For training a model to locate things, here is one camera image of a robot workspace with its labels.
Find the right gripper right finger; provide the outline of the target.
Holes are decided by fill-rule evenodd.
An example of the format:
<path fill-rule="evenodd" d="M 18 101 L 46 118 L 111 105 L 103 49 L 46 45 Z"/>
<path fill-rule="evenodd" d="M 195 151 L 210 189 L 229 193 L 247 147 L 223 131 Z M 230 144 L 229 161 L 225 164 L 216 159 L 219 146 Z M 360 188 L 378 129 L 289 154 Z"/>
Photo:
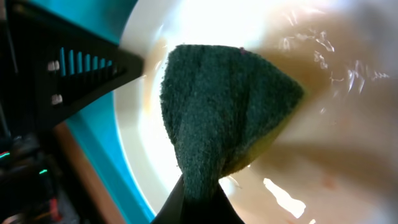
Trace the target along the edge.
<path fill-rule="evenodd" d="M 217 223 L 244 224 L 234 210 L 220 184 L 218 184 L 214 194 L 214 214 Z"/>

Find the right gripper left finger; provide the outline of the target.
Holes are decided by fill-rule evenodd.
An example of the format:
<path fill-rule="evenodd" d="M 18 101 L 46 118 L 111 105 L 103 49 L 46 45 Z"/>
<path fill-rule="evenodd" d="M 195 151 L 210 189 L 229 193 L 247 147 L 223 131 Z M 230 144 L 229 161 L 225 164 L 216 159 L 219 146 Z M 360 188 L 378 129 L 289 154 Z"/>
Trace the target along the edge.
<path fill-rule="evenodd" d="M 151 224 L 181 224 L 184 205 L 184 181 L 181 175 L 173 190 L 167 197 L 160 212 Z"/>

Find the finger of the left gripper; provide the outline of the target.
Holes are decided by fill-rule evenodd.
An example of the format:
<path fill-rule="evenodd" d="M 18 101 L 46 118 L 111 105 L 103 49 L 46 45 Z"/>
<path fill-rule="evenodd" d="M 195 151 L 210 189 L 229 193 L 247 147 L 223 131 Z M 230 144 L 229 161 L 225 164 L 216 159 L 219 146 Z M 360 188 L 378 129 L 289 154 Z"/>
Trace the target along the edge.
<path fill-rule="evenodd" d="M 142 57 L 89 32 L 34 34 L 36 123 L 50 129 L 142 73 Z"/>

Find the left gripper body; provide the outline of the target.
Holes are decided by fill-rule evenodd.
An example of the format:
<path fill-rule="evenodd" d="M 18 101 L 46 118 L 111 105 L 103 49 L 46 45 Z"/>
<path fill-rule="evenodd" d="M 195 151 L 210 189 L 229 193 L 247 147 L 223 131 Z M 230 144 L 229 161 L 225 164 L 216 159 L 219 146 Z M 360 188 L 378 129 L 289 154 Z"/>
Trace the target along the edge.
<path fill-rule="evenodd" d="M 66 223 L 60 213 L 55 185 L 55 160 L 69 175 L 73 189 L 71 202 L 82 223 L 93 222 L 93 206 L 78 185 L 76 177 L 61 155 L 52 128 L 39 130 L 36 123 L 34 34 L 42 30 L 75 31 L 82 28 L 47 12 L 28 1 L 5 1 L 6 17 L 1 21 L 1 220 L 18 218 L 24 223 L 46 220 Z"/>

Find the green yellow sponge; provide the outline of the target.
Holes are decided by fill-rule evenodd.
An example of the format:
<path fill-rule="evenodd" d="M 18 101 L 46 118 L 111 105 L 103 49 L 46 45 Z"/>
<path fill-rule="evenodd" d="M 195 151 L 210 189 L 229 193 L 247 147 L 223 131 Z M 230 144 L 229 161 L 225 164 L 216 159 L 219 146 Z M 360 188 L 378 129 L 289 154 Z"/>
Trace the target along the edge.
<path fill-rule="evenodd" d="M 218 181 L 245 168 L 305 97 L 293 78 L 253 52 L 178 45 L 169 53 L 160 105 L 188 201 L 209 201 Z"/>

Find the white plate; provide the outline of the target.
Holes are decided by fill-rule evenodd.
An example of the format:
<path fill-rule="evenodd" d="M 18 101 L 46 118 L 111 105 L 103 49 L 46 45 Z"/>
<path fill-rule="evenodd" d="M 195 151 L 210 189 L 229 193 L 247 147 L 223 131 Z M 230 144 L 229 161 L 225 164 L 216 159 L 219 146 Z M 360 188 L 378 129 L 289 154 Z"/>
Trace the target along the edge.
<path fill-rule="evenodd" d="M 180 176 L 159 103 L 180 44 L 243 47 L 306 88 L 273 145 L 220 181 L 244 222 L 397 222 L 396 1 L 139 1 L 121 47 L 145 67 L 114 92 L 114 108 L 150 215 Z"/>

